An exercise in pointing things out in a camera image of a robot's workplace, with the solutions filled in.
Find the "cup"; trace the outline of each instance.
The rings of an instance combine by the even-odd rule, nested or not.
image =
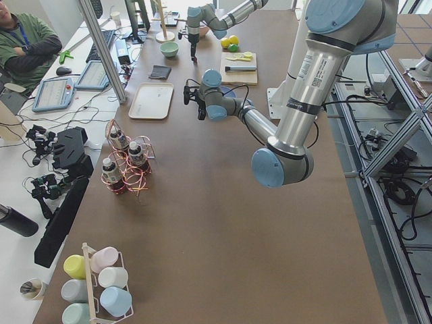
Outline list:
[[[89,324],[90,309],[86,303],[70,304],[61,316],[63,324]]]
[[[22,285],[21,289],[27,289],[22,290],[21,296],[25,300],[42,300],[47,287],[47,283],[38,278],[32,278]]]
[[[132,296],[127,290],[108,287],[101,294],[101,305],[115,317],[124,316],[132,307]]]
[[[61,287],[61,297],[71,303],[88,302],[86,280],[71,279]]]
[[[122,21],[120,20],[120,13],[118,11],[111,12],[111,19],[115,22],[115,27],[119,28],[122,26]]]
[[[102,269],[112,266],[117,262],[119,252],[116,248],[108,246],[94,253],[90,259],[90,268],[93,272],[100,273]]]
[[[98,281],[104,288],[111,286],[124,288],[128,283],[128,278],[128,272],[123,267],[108,267],[101,271]]]
[[[73,254],[69,256],[63,264],[63,270],[72,279],[86,279],[86,269],[82,255]]]

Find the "man's hand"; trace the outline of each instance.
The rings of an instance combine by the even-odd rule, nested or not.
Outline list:
[[[26,56],[25,52],[22,50],[21,47],[14,47],[13,50],[18,56]]]

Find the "wooden cutting board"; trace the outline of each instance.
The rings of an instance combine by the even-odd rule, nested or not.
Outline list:
[[[241,53],[222,52],[221,67],[219,70],[222,76],[222,83],[257,85],[258,84],[257,54],[252,53],[251,61],[230,61],[226,59],[226,57],[233,57],[234,54],[238,55]],[[225,72],[225,66],[256,66],[256,70],[244,71],[244,72]]]

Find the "lanyard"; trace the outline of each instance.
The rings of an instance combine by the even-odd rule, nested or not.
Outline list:
[[[30,42],[28,41],[26,32],[24,31],[24,28],[21,26],[21,24],[18,24],[18,26],[20,27],[20,31],[21,31],[21,35],[24,38],[24,41],[26,42],[26,44],[24,44],[22,42],[22,40],[20,39],[20,37],[18,37],[17,34],[15,34],[15,32],[9,32],[18,42],[20,42],[22,45],[30,45]]]

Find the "yellow cup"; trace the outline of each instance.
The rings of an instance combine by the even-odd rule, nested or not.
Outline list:
[[[74,254],[69,256],[63,264],[63,270],[72,279],[86,279],[86,269],[82,255]]]

